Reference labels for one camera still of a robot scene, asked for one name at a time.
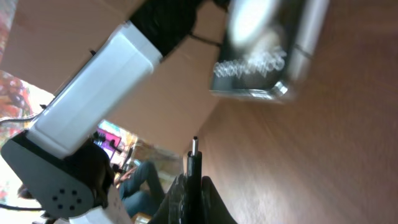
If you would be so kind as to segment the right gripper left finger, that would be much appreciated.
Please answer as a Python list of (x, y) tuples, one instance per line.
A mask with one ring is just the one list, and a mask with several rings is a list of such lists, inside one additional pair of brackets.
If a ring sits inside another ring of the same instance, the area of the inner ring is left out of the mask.
[(149, 224), (180, 224), (183, 219), (186, 177), (180, 174), (172, 182), (158, 211)]

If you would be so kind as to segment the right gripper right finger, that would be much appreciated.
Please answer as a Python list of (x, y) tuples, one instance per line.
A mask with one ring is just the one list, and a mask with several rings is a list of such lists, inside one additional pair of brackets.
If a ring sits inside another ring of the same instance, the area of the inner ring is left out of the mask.
[(201, 180), (201, 209), (205, 224), (237, 224), (208, 176)]

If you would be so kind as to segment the black Galaxy smartphone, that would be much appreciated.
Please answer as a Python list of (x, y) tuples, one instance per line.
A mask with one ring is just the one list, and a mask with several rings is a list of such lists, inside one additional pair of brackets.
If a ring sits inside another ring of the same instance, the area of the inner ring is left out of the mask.
[(306, 77), (329, 0), (231, 1), (210, 91), (281, 102)]

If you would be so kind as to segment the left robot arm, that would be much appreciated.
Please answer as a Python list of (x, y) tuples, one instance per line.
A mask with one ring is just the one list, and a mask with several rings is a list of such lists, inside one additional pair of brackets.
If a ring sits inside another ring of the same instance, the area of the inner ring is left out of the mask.
[(144, 1), (1, 156), (40, 209), (70, 223), (129, 223), (98, 124), (192, 31), (199, 1)]

